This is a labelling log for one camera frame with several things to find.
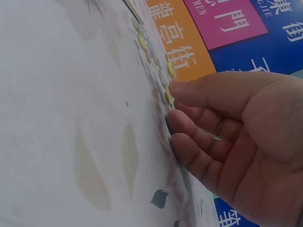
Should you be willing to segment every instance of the pink sign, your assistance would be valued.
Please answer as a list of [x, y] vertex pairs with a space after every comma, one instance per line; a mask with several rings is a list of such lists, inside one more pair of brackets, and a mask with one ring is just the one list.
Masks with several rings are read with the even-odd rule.
[[249, 0], [184, 0], [209, 50], [268, 33]]

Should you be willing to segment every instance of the orange banner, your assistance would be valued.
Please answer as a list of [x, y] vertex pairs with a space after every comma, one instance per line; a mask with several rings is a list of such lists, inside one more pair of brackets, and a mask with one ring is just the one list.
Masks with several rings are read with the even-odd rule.
[[183, 0], [147, 0], [178, 79], [195, 80], [215, 72], [201, 35]]

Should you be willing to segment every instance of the grey leaf print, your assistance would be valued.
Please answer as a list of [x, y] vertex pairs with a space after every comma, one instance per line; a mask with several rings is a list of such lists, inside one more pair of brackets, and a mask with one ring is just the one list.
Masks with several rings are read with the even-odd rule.
[[102, 13], [102, 9], [105, 9], [103, 0], [84, 0], [84, 4], [87, 6], [87, 8], [89, 8], [89, 13], [91, 13], [91, 9], [97, 9], [104, 17]]
[[139, 151], [133, 127], [128, 124], [123, 132], [122, 165], [130, 197], [133, 197], [134, 181], [139, 166]]

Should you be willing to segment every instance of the chinese characters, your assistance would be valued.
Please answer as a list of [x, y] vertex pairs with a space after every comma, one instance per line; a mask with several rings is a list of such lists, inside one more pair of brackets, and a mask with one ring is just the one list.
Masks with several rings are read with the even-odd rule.
[[236, 26], [229, 27], [229, 28], [222, 28], [221, 27], [221, 30], [224, 31], [224, 32], [229, 32], [229, 31], [232, 31], [232, 30], [239, 29], [239, 28], [246, 27], [246, 26], [250, 25], [247, 22], [245, 16], [242, 14], [242, 10], [237, 10], [237, 11], [233, 11], [233, 12], [230, 12], [230, 13], [224, 13], [224, 14], [215, 16], [214, 18], [218, 19], [218, 18], [227, 17], [227, 16], [231, 16], [231, 19], [234, 21]]
[[193, 63], [196, 65], [197, 62], [194, 58], [195, 53], [188, 53], [187, 50], [191, 50], [191, 46], [181, 46], [180, 49], [172, 49], [167, 54], [170, 57], [171, 62], [174, 63], [175, 69], [182, 67], [189, 67], [188, 61], [192, 57]]
[[282, 27], [289, 35], [287, 38], [290, 42], [295, 42], [303, 39], [303, 23], [296, 22]]
[[164, 2], [159, 3], [158, 5], [150, 7], [150, 12], [154, 20], [172, 16], [173, 15], [173, 9], [170, 7], [170, 3]]
[[262, 60], [264, 62], [265, 67], [262, 67], [262, 66], [257, 67], [255, 64], [255, 61], [253, 59], [251, 59], [252, 66], [254, 68], [252, 70], [249, 70], [249, 72], [270, 72], [269, 66], [268, 66], [265, 58], [262, 58]]

